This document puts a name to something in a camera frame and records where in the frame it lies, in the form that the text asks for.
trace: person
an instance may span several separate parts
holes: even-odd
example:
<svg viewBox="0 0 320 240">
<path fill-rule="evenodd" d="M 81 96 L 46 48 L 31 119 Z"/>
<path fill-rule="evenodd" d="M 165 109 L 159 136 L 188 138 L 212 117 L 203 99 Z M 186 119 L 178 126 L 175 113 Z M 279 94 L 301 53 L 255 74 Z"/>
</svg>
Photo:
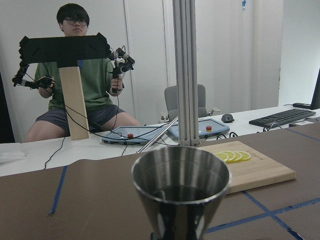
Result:
<svg viewBox="0 0 320 240">
<path fill-rule="evenodd" d="M 80 5 L 68 3 L 56 15 L 59 28 L 65 37 L 85 36 L 90 18 Z M 121 75 L 112 77 L 113 65 L 110 59 L 86 59 L 78 61 L 83 88 L 88 124 L 102 131 L 113 130 L 118 126 L 140 126 L 138 120 L 114 105 L 111 96 L 119 96 L 123 89 Z M 34 142 L 69 136 L 67 108 L 65 108 L 58 65 L 56 62 L 38 63 L 36 81 L 44 76 L 52 76 L 49 88 L 39 88 L 40 95 L 49 101 L 48 111 L 39 116 L 28 130 L 24 142 Z"/>
</svg>

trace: gray chair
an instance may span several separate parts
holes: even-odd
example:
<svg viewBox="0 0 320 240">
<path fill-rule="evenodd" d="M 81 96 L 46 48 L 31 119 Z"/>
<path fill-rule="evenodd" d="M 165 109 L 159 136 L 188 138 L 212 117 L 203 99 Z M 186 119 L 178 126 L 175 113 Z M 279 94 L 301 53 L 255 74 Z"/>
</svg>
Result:
<svg viewBox="0 0 320 240">
<path fill-rule="evenodd" d="M 169 121 L 172 121 L 178 116 L 178 88 L 170 86 L 164 90 L 164 99 L 166 109 L 168 111 Z M 203 118 L 208 116 L 206 109 L 206 88 L 198 84 L 198 117 Z"/>
</svg>

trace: wooden cutting board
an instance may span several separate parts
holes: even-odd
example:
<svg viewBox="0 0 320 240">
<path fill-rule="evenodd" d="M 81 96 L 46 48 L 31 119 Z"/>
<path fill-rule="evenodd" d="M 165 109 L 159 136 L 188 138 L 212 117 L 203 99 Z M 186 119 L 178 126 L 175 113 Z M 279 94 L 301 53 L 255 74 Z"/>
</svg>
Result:
<svg viewBox="0 0 320 240">
<path fill-rule="evenodd" d="M 296 172 L 292 169 L 240 141 L 203 146 L 199 149 L 212 154 L 228 150 L 246 151 L 251 154 L 251 159 L 248 161 L 227 163 L 232 176 L 228 194 L 296 178 Z"/>
</svg>

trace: keyboard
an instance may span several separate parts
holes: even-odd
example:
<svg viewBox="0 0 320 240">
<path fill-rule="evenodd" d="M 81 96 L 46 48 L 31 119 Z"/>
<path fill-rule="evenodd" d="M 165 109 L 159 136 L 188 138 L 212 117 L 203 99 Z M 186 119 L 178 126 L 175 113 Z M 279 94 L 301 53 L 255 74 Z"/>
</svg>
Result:
<svg viewBox="0 0 320 240">
<path fill-rule="evenodd" d="M 306 117 L 310 117 L 315 114 L 316 114 L 315 111 L 294 108 L 294 109 L 277 112 L 272 115 L 251 120 L 249 121 L 249 124 L 270 129 L 270 128 L 278 127 L 278 125 L 281 126 L 284 124 L 288 124 L 300 119 L 304 119 Z"/>
</svg>

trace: green t-shirt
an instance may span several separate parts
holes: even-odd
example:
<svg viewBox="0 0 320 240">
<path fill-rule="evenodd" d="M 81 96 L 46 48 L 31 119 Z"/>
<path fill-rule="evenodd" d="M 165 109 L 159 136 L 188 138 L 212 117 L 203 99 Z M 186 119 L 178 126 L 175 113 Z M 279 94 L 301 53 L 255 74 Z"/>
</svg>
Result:
<svg viewBox="0 0 320 240">
<path fill-rule="evenodd" d="M 108 58 L 88 59 L 83 60 L 79 66 L 86 110 L 98 110 L 111 105 L 112 101 L 108 94 L 113 71 L 111 61 Z M 35 79 L 38 80 L 43 76 L 53 76 L 55 81 L 49 110 L 54 107 L 63 108 L 65 102 L 57 63 L 39 63 L 35 72 Z"/>
</svg>

